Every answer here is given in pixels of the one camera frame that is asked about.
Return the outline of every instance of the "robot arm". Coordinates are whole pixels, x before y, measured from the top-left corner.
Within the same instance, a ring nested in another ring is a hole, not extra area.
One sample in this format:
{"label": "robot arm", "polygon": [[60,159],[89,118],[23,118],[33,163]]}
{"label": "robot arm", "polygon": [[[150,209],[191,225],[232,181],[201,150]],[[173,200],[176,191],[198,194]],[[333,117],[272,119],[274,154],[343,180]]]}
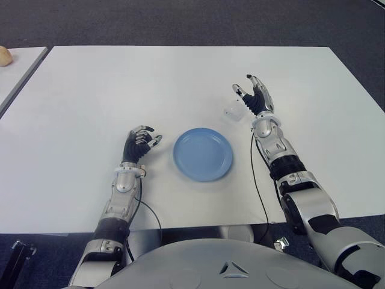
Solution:
{"label": "robot arm", "polygon": [[139,166],[138,161],[162,139],[161,135],[152,138],[149,131],[154,129],[138,126],[130,131],[122,161],[115,169],[117,176],[111,185],[111,198],[72,275],[70,288],[96,287],[124,267],[124,243],[135,210],[133,199],[141,190],[138,179],[146,176],[144,166]]}
{"label": "robot arm", "polygon": [[357,228],[340,224],[332,199],[284,138],[268,90],[255,76],[247,78],[254,96],[237,84],[233,89],[256,116],[256,144],[279,188],[287,222],[294,232],[308,236],[329,271],[362,288],[384,288],[384,245]]}

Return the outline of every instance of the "dark gray carpet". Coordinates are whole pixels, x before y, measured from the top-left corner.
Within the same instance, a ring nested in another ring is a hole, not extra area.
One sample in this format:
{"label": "dark gray carpet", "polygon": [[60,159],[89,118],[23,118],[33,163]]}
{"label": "dark gray carpet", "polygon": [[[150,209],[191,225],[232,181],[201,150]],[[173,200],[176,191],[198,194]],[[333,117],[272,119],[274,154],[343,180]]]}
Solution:
{"label": "dark gray carpet", "polygon": [[[0,45],[329,46],[385,110],[385,12],[370,0],[0,0]],[[343,220],[385,243],[385,217]],[[316,264],[303,236],[284,224],[288,253]],[[214,228],[167,231],[166,243],[215,237]],[[38,253],[18,288],[66,286],[90,234],[0,235],[0,273],[17,239]]]}
{"label": "dark gray carpet", "polygon": [[[378,241],[385,243],[385,216],[342,219],[345,226],[358,227]],[[256,239],[265,231],[265,225],[253,225]],[[318,264],[318,257],[310,248],[306,236],[297,236],[285,223],[270,225],[268,242],[285,236],[290,246],[286,253],[303,259],[313,265]],[[196,238],[218,238],[216,227],[183,228],[164,230],[164,244],[175,241]],[[16,284],[17,289],[54,289],[63,288],[68,284],[71,275],[83,253],[84,247],[92,234],[69,234],[68,237],[28,234],[0,234],[0,272],[2,272],[11,255],[11,246],[20,239],[26,243],[33,243],[37,253],[25,263]]]}
{"label": "dark gray carpet", "polygon": [[0,45],[329,46],[385,109],[370,0],[0,0]]}

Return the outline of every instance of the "bread roll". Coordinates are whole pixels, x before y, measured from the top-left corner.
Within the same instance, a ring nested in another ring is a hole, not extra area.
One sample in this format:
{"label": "bread roll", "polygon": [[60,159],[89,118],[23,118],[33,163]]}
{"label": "bread roll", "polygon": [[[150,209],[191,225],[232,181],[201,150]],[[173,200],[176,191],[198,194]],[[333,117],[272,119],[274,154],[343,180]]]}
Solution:
{"label": "bread roll", "polygon": [[0,66],[7,66],[13,61],[11,53],[7,48],[0,46]]}

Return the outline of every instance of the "white table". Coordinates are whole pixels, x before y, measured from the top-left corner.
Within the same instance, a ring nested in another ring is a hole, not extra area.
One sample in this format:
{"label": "white table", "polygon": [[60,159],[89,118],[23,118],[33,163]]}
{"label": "white table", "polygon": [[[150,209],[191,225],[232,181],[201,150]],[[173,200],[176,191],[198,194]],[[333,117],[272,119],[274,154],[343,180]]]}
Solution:
{"label": "white table", "polygon": [[[87,232],[110,197],[128,131],[150,125],[164,138],[141,162],[143,199],[164,228],[263,223],[250,168],[248,113],[223,109],[232,84],[257,75],[307,169],[341,217],[385,212],[385,116],[329,48],[55,47],[0,120],[0,232]],[[233,166],[194,182],[172,160],[181,133],[225,136]],[[270,221],[284,222],[268,170],[254,166]],[[134,229],[157,228],[142,206]]]}
{"label": "white table", "polygon": [[13,62],[0,67],[0,113],[47,51],[46,47],[9,49]]}

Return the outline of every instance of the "robotic finger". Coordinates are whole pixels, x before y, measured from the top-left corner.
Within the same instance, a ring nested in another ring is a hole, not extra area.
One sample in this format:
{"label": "robotic finger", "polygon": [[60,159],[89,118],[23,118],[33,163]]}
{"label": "robotic finger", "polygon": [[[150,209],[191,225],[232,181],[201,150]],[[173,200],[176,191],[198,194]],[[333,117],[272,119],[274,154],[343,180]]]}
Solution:
{"label": "robotic finger", "polygon": [[137,134],[139,131],[150,131],[150,132],[153,132],[154,129],[150,126],[147,126],[147,125],[140,125],[140,126],[137,126],[136,128],[134,128],[131,133],[132,134]]}
{"label": "robotic finger", "polygon": [[157,135],[156,137],[154,137],[153,140],[149,141],[147,144],[149,145],[150,148],[156,146],[158,143],[161,142],[163,136],[162,135]]}
{"label": "robotic finger", "polygon": [[265,87],[259,78],[253,75],[246,75],[248,79],[250,79],[253,84],[254,96],[249,95],[245,90],[242,89],[237,84],[233,84],[234,92],[239,95],[246,106],[257,116],[259,113],[263,111],[274,112],[273,101],[271,100],[271,96],[269,91]]}

